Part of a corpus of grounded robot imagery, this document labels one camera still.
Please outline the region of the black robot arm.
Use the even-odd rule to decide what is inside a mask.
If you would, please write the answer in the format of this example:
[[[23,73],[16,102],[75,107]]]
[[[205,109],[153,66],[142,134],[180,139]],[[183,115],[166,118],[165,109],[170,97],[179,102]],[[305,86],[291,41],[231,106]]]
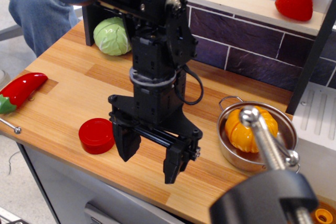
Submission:
[[[202,131],[183,113],[187,63],[195,58],[197,40],[188,26],[187,0],[60,0],[101,6],[121,14],[130,39],[129,71],[133,96],[113,94],[110,120],[120,157],[128,161],[145,137],[166,148],[165,182],[172,184],[199,156]]]

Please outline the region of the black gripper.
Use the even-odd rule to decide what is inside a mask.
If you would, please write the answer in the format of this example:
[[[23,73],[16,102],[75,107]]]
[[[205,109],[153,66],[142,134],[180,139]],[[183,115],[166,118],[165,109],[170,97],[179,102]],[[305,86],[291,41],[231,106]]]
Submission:
[[[166,184],[175,183],[189,161],[195,161],[200,154],[198,140],[202,131],[186,118],[182,109],[184,104],[195,105],[201,101],[201,98],[185,100],[187,74],[200,81],[190,69],[179,69],[159,79],[131,69],[134,96],[114,94],[108,98],[119,156],[127,162],[138,151],[141,136],[166,147],[163,163]]]

